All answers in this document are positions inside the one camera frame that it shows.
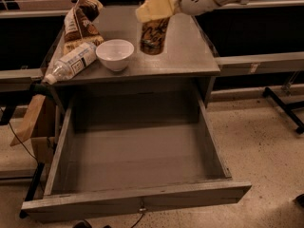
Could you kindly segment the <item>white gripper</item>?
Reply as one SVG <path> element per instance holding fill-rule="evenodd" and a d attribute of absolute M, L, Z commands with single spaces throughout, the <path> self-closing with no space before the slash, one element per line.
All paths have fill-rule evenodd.
<path fill-rule="evenodd" d="M 188 15 L 201 15 L 220 6 L 217 0 L 176 0 L 177 11 Z M 139 22 L 171 17 L 174 14 L 174 0 L 145 0 L 136 9 Z"/>

